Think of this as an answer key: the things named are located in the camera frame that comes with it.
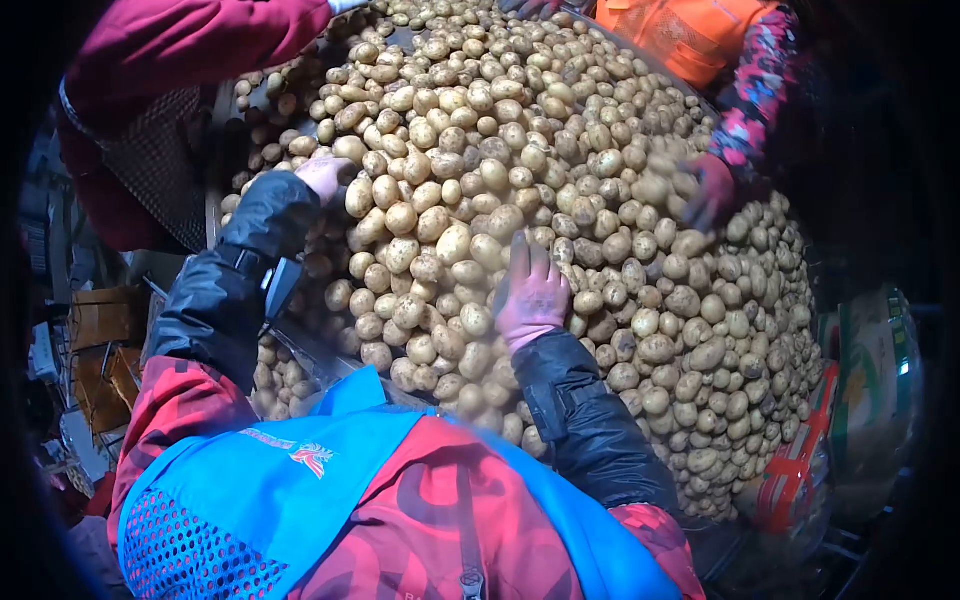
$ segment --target black sleeve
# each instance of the black sleeve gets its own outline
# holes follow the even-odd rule
[[[676,512],[669,469],[572,334],[558,329],[537,338],[516,352],[513,365],[562,477],[607,508],[643,502]]]
[[[151,356],[175,356],[213,367],[241,390],[253,386],[256,339],[266,293],[261,284],[285,246],[302,247],[306,225],[287,223],[316,204],[313,192],[290,173],[270,173],[251,186],[217,247],[190,258],[154,324]],[[299,240],[288,238],[299,235]]]

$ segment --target orange vest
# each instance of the orange vest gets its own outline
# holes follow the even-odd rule
[[[597,21],[703,89],[738,61],[747,28],[776,7],[759,0],[598,0]]]

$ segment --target reflective vest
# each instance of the reflective vest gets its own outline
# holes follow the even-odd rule
[[[597,22],[704,89],[737,63],[747,29],[776,8],[759,0],[599,0]]]
[[[117,554],[137,598],[286,598],[349,521],[421,418],[385,405],[372,367],[311,415],[181,440],[133,484]],[[564,542],[587,599],[679,600],[653,555],[598,502],[492,432],[474,431],[523,479]],[[490,597],[464,565],[464,598]]]

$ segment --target red jacket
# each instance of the red jacket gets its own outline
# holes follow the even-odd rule
[[[332,18],[326,0],[117,0],[65,75],[87,128],[121,134],[174,89],[219,84],[294,58]],[[166,230],[58,106],[64,164],[91,225],[117,251],[168,249]]]
[[[243,392],[225,376],[193,361],[151,358],[117,466],[108,520],[114,550],[123,503],[160,453],[183,438],[256,421]],[[469,503],[477,525],[472,534],[480,545],[488,596],[583,598],[563,541],[520,476],[468,430],[440,419],[423,419],[414,427],[371,481],[343,538],[288,598],[463,597],[460,529],[449,512],[458,502],[459,468],[470,472]],[[317,498],[317,515],[323,503]],[[649,504],[610,512],[650,550],[684,598],[706,598],[684,532],[672,517]],[[235,595],[246,598],[241,585]]]

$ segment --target zipper pull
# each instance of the zipper pull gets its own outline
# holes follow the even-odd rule
[[[460,576],[460,587],[464,590],[464,600],[483,600],[483,573],[476,569],[464,571]]]

